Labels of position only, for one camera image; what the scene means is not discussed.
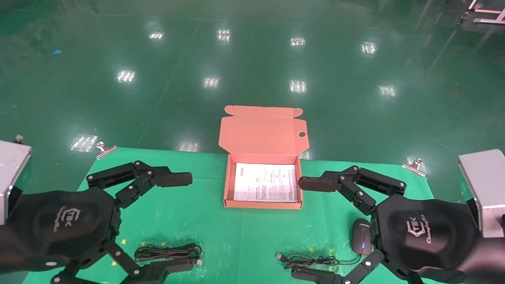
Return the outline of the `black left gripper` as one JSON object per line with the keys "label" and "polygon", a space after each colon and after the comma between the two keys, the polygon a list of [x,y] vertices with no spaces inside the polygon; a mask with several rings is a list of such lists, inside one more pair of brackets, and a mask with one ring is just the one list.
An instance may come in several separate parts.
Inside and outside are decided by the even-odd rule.
{"label": "black left gripper", "polygon": [[[122,284],[164,284],[170,274],[194,268],[191,254],[141,267],[113,242],[121,223],[119,209],[128,208],[153,187],[191,185],[190,172],[175,173],[167,166],[135,161],[92,173],[86,180],[90,189],[81,192],[20,196],[1,226],[1,273],[65,267],[51,284],[95,284],[77,273],[106,252],[127,273]],[[104,191],[125,182],[129,184],[115,198]]]}

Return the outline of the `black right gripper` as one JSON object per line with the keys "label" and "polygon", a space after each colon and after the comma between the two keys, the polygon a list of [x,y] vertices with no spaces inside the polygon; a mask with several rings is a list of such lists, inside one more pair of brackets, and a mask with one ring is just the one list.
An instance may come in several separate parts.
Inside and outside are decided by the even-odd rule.
{"label": "black right gripper", "polygon": [[[292,277],[316,284],[359,284],[379,264],[409,284],[503,284],[504,238],[485,238],[468,207],[440,200],[405,198],[406,183],[359,166],[303,176],[304,191],[339,192],[371,217],[375,250],[346,276],[292,265]],[[377,202],[363,188],[389,196]]]}

